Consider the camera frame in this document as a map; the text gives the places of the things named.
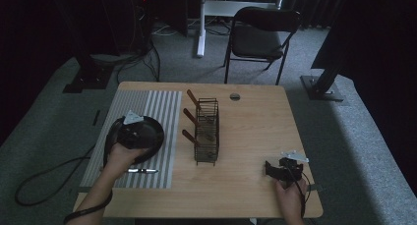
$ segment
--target black stand base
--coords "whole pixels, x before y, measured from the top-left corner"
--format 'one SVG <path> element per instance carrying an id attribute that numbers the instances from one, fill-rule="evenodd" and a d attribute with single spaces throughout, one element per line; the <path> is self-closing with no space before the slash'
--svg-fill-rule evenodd
<path id="1" fill-rule="evenodd" d="M 81 93 L 83 89 L 106 89 L 113 69 L 113 66 L 106 66 L 100 68 L 99 72 L 95 75 L 90 74 L 90 71 L 80 69 L 74 77 L 73 82 L 67 84 L 62 92 Z"/>
<path id="2" fill-rule="evenodd" d="M 335 84 L 332 84 L 330 89 L 326 93 L 321 94 L 315 90 L 316 82 L 319 79 L 318 76 L 301 76 L 300 79 L 304 85 L 304 88 L 307 90 L 310 99 L 331 100 L 337 102 L 343 101 L 343 96 L 340 94 Z"/>

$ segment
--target person's left hand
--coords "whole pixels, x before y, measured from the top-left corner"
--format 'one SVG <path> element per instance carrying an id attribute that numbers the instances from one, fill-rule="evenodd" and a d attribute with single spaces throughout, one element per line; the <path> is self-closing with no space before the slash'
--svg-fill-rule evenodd
<path id="1" fill-rule="evenodd" d="M 145 151 L 145 149 L 129 149 L 119 142 L 115 143 L 111 148 L 107 164 L 104 167 L 102 174 L 105 174 L 114 180 L 120 178 L 135 161 L 135 158 Z"/>

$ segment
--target gray striped mat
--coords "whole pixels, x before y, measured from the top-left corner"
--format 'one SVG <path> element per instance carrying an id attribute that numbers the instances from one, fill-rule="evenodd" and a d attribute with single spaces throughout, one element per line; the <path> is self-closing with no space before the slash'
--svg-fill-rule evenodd
<path id="1" fill-rule="evenodd" d="M 102 166 L 105 137 L 111 125 L 117 119 L 125 116 L 129 110 L 132 110 L 138 115 L 149 116 L 157 120 L 165 131 L 165 140 L 159 152 L 146 162 L 132 166 L 132 168 L 157 169 L 159 172 L 156 174 L 125 174 L 116 181 L 114 187 L 170 188 L 181 94 L 181 91 L 118 90 L 110 106 L 80 186 L 92 186 L 99 175 L 99 168 Z"/>

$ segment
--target table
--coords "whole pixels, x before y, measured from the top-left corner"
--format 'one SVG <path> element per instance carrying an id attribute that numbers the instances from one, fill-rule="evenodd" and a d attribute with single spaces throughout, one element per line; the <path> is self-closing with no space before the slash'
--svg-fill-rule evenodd
<path id="1" fill-rule="evenodd" d="M 244 7 L 255 6 L 268 9 L 280 9 L 281 3 L 282 0 L 276 0 L 275 3 L 202 0 L 200 8 L 200 36 L 197 56 L 203 57 L 205 55 L 206 16 L 234 17 L 236 12 Z"/>
<path id="2" fill-rule="evenodd" d="M 218 159 L 198 165 L 193 144 L 181 134 L 193 132 L 193 123 L 180 113 L 169 189 L 113 189 L 113 200 L 104 216 L 132 218 L 269 218 L 282 217 L 265 161 L 277 161 L 282 151 L 304 154 L 285 90 L 276 85 L 121 83 L 120 90 L 182 91 L 181 109 L 195 109 L 186 94 L 215 97 L 220 115 Z M 230 99 L 238 93 L 240 100 Z M 314 183 L 305 164 L 304 173 Z M 77 207 L 86 194 L 79 194 Z M 312 192 L 306 217 L 319 217 L 323 208 Z"/>

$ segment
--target white desk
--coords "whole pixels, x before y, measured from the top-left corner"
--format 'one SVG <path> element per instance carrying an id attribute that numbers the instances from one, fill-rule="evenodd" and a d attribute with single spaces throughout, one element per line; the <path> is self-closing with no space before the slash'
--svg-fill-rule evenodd
<path id="1" fill-rule="evenodd" d="M 200 12 L 200 37 L 197 56 L 203 57 L 205 55 L 206 16 L 233 17 L 237 11 L 248 6 L 280 9 L 281 3 L 282 0 L 276 0 L 275 3 L 202 0 Z"/>

